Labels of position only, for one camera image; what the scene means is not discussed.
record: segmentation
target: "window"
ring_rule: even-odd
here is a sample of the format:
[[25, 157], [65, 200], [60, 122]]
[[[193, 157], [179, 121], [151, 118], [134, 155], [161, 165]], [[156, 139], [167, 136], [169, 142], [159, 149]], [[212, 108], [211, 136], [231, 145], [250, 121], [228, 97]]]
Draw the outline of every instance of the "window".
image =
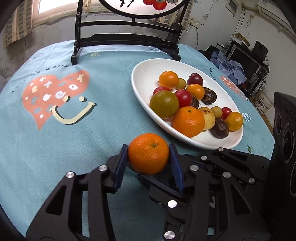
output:
[[[33, 27], [74, 15], [77, 12], [78, 0], [33, 0]], [[84, 0], [83, 12], [109, 12], [98, 0]]]

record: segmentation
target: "white plate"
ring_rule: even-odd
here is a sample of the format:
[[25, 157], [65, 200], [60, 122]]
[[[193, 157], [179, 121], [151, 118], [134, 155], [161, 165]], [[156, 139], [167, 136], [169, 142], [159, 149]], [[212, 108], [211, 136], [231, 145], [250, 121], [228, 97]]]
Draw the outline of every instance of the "white plate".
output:
[[158, 115], [154, 113], [149, 107], [149, 102], [152, 97], [152, 93], [157, 88], [158, 77], [164, 71], [171, 70], [174, 71], [179, 78], [187, 80], [192, 73], [198, 73], [203, 78], [203, 87], [208, 87], [215, 91], [217, 94], [217, 100], [212, 105], [205, 105], [200, 101], [200, 107], [207, 106], [212, 108], [213, 106], [219, 106], [220, 108], [229, 107], [232, 111], [239, 112], [237, 106], [231, 99], [231, 97], [226, 93], [226, 91], [216, 83], [212, 78], [207, 76], [200, 70], [193, 68], [190, 65], [170, 60], [170, 59], [148, 59], [140, 62], [135, 66], [131, 74], [131, 85], [133, 87], [133, 92], [137, 97], [138, 101], [148, 113], [148, 115], [166, 132], [170, 133], [172, 136], [176, 137], [180, 141], [187, 143], [191, 146], [214, 150], [218, 147], [233, 148], [242, 139], [244, 127], [241, 127], [238, 131], [230, 132], [228, 137], [224, 139], [218, 139], [214, 137], [210, 131], [203, 131], [199, 135], [189, 138], [171, 126], [170, 120], [163, 120]]

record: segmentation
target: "plaid curtain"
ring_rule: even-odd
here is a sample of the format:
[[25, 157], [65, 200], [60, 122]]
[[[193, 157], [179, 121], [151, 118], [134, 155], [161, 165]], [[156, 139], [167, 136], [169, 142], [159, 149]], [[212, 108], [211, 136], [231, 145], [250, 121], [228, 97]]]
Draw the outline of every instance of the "plaid curtain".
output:
[[[193, 0], [189, 1], [187, 10], [185, 12], [183, 21], [182, 21], [182, 29], [187, 30], [188, 29], [188, 22], [189, 22], [189, 17], [190, 17], [190, 12], [191, 12], [191, 8], [192, 8], [192, 4], [193, 4]], [[173, 22], [175, 22], [177, 20], [178, 14], [180, 14], [182, 12], [182, 8], [179, 9], [178, 11], [166, 15], [164, 17], [161, 18], [152, 18], [152, 21], [158, 22], [158, 23], [162, 23], [162, 24], [166, 24], [166, 25], [171, 25]]]
[[5, 26], [3, 48], [32, 32], [32, 0], [24, 0]]

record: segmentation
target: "speaker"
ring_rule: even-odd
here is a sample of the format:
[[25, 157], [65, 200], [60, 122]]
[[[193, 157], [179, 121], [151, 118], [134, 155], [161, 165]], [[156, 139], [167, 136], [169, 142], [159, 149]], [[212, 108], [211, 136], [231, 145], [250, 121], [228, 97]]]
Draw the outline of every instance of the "speaker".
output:
[[268, 167], [262, 216], [270, 241], [296, 240], [296, 98], [274, 94], [274, 151]]
[[255, 54], [259, 59], [265, 59], [267, 55], [267, 48], [256, 41], [254, 48], [252, 49], [252, 53]]

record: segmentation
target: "blue cloth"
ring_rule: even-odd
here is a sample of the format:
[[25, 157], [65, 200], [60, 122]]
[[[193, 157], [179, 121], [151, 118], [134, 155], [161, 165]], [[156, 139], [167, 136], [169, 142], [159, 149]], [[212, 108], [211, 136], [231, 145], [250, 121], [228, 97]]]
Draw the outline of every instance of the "blue cloth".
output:
[[[229, 88], [231, 82], [202, 54], [185, 45], [179, 48], [182, 62], [211, 76], [246, 114], [243, 138], [234, 149], [248, 152], [249, 146], [254, 154], [270, 159], [274, 140], [252, 104]], [[163, 131], [132, 91], [131, 72], [139, 62], [170, 56], [153, 47], [92, 46], [83, 48], [78, 65], [71, 66], [72, 52], [73, 41], [37, 51], [0, 94], [0, 203], [23, 235], [65, 173], [90, 172], [140, 134], [156, 133], [174, 142], [180, 154], [208, 154]], [[70, 119], [88, 102], [97, 106], [73, 125], [48, 117], [54, 103], [59, 114]], [[108, 195], [116, 238], [161, 241], [165, 211], [149, 199], [135, 175], [127, 168], [121, 189]], [[86, 212], [84, 199], [83, 234], [87, 236]]]
[[211, 62], [226, 75], [235, 85], [246, 82], [242, 65], [233, 60], [226, 60], [221, 51], [214, 51], [211, 55]]

